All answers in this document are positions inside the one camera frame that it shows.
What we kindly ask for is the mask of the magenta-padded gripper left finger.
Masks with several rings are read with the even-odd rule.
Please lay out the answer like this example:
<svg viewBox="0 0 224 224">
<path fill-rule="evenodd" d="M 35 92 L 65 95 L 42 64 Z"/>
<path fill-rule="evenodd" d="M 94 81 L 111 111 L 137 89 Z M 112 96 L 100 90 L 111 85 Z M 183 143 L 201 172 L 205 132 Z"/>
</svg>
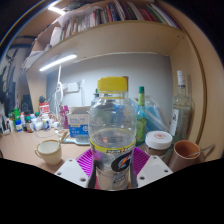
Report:
<svg viewBox="0 0 224 224">
<path fill-rule="evenodd" d="M 94 189 L 96 174 L 93 169 L 91 150 L 85 151 L 76 159 L 66 160 L 55 175 L 78 186 Z"/>
</svg>

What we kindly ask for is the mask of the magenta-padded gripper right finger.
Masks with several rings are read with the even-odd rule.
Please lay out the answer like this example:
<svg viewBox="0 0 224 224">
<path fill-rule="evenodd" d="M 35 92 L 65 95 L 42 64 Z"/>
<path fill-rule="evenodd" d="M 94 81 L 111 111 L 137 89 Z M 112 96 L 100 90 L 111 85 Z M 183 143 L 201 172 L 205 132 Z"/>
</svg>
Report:
<svg viewBox="0 0 224 224">
<path fill-rule="evenodd" d="M 169 167 L 156 155 L 149 156 L 135 148 L 130 168 L 132 188 L 140 188 L 172 174 Z"/>
</svg>

